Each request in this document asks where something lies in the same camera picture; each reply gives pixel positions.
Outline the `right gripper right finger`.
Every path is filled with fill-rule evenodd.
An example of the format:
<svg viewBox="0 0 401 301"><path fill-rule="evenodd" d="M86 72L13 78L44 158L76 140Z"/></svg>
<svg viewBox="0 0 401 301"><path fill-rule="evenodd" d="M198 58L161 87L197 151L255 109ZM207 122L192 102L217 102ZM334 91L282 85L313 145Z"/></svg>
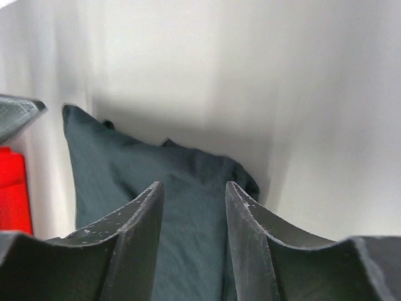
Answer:
<svg viewBox="0 0 401 301"><path fill-rule="evenodd" d="M400 238L331 241L226 186L232 267L239 300L399 300Z"/></svg>

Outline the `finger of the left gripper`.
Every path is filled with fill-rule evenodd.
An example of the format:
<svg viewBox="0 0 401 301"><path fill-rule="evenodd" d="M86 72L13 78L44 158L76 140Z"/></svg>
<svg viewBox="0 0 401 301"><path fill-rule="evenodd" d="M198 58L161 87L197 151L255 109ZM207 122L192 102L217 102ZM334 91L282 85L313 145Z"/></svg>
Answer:
<svg viewBox="0 0 401 301"><path fill-rule="evenodd" d="M9 141L47 110L35 98L1 94L1 141Z"/></svg>

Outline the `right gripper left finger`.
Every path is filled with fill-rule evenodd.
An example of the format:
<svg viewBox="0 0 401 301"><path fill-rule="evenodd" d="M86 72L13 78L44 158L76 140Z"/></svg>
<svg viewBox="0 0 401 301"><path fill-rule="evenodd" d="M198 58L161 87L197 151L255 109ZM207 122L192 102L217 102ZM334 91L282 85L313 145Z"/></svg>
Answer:
<svg viewBox="0 0 401 301"><path fill-rule="evenodd" d="M64 238L1 233L2 300L150 300L164 188L151 184L133 201Z"/></svg>

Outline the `black t shirt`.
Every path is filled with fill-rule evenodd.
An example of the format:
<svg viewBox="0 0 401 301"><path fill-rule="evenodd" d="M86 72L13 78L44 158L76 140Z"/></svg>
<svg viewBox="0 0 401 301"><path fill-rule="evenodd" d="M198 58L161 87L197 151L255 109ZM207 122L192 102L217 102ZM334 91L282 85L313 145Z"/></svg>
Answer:
<svg viewBox="0 0 401 301"><path fill-rule="evenodd" d="M154 300L235 300L227 238L226 184L259 196L236 161L166 140L149 145L65 105L63 130L82 228L135 199L153 182L164 187Z"/></svg>

